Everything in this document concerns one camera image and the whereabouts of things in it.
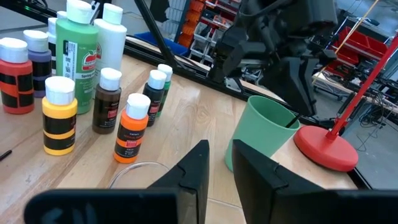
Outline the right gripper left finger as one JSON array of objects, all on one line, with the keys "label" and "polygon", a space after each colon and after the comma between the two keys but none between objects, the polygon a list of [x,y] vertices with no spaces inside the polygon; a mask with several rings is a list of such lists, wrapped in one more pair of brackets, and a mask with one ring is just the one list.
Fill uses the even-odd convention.
[{"label": "right gripper left finger", "polygon": [[204,223],[210,147],[199,141],[146,189],[56,189],[34,196],[25,223]]}]

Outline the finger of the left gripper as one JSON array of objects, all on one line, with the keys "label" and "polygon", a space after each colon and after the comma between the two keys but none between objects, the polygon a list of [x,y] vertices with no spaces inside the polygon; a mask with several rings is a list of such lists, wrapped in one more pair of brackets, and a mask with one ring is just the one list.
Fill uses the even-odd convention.
[{"label": "finger of the left gripper", "polygon": [[303,81],[300,79],[301,59],[279,58],[267,52],[262,42],[217,43],[217,77],[240,80],[247,61],[261,70],[259,84],[282,98],[297,113],[303,114]]},{"label": "finger of the left gripper", "polygon": [[289,105],[296,112],[304,116],[313,116],[316,114],[316,100],[312,93],[312,75],[317,59],[315,58],[297,58],[292,57],[290,67],[292,69],[292,92]]}]

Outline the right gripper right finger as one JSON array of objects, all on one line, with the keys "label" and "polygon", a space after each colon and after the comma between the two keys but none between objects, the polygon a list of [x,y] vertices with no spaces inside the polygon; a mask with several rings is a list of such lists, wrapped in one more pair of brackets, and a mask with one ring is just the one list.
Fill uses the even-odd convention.
[{"label": "right gripper right finger", "polygon": [[397,223],[395,190],[327,190],[241,140],[233,174],[247,223]]}]

